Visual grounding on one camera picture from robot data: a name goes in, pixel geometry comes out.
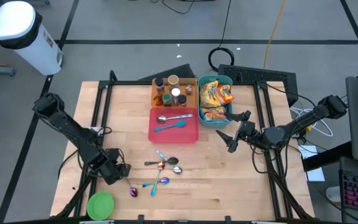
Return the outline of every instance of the red tray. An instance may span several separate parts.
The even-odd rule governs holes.
[[[184,114],[193,114],[192,118],[182,118],[186,125],[182,128],[173,127],[161,131],[154,128],[175,124],[181,119],[170,119],[164,124],[157,122],[156,117],[164,115],[167,118]],[[152,108],[149,118],[149,140],[152,143],[194,143],[198,140],[198,115],[197,108]]]

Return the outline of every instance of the wooden table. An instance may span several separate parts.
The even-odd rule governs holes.
[[[281,82],[269,84],[284,90]],[[82,84],[74,119],[84,127],[91,125],[97,89],[98,82]],[[107,122],[112,133],[104,138],[104,148],[118,147],[123,150],[126,162],[132,165],[129,180],[138,188],[139,196],[132,198],[129,195],[125,180],[107,185],[99,179],[96,192],[111,192],[115,200],[110,219],[136,220],[138,215],[143,214],[146,220],[224,220],[226,215],[230,215],[232,220],[274,220],[268,176],[256,173],[251,163],[251,150],[246,143],[239,142],[237,151],[230,154],[215,130],[202,126],[195,144],[152,144],[148,140],[150,93],[151,86],[148,85],[114,85],[112,88]],[[250,120],[260,130],[253,87],[233,86],[232,94],[236,97],[234,112],[251,111]],[[265,109],[262,91],[260,95]],[[269,95],[275,124],[290,122],[285,94],[269,88]],[[238,125],[231,122],[222,131],[233,136]],[[290,145],[298,147],[294,140]],[[69,142],[65,157],[75,149]],[[144,166],[145,161],[159,160],[154,149],[160,149],[167,157],[179,158],[184,171],[176,175],[169,169],[164,170],[161,177],[169,177],[171,181],[167,185],[159,185],[156,196],[151,197],[151,189],[142,188],[141,184],[153,182],[156,178],[156,168]],[[264,156],[255,156],[257,167],[265,170]],[[56,215],[69,202],[76,191],[74,188],[78,188],[80,176],[81,170],[74,157],[65,164],[60,174],[51,215]],[[299,204],[314,216],[300,154],[290,147],[287,185]],[[83,199],[81,214],[85,214],[88,192]],[[277,192],[284,217],[285,207],[278,187]]]

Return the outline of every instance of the teal spoon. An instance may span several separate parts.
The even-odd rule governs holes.
[[[182,128],[185,126],[185,124],[186,124],[185,120],[180,120],[180,121],[176,122],[175,124],[154,128],[154,131],[161,131],[161,130],[164,130],[167,128],[172,128],[172,127]]]

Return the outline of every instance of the green plate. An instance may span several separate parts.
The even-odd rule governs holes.
[[[94,194],[86,206],[89,217],[101,221],[107,219],[114,210],[114,199],[108,192]]]

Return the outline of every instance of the teal container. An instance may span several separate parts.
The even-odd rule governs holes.
[[[224,75],[205,75],[203,77],[201,77],[198,80],[198,95],[200,96],[200,88],[202,85],[213,82],[213,81],[218,81],[220,85],[233,85],[233,81],[231,80],[231,78],[224,76]],[[226,105],[224,105],[224,107],[226,108],[228,113],[232,113],[233,112],[233,105],[232,103],[228,103]],[[204,121],[200,115],[201,110],[200,110],[200,97],[198,97],[198,118],[199,121],[201,123],[201,125],[205,128],[224,128],[226,127],[231,119],[229,119],[229,121],[220,121],[220,122],[214,122],[214,121]]]

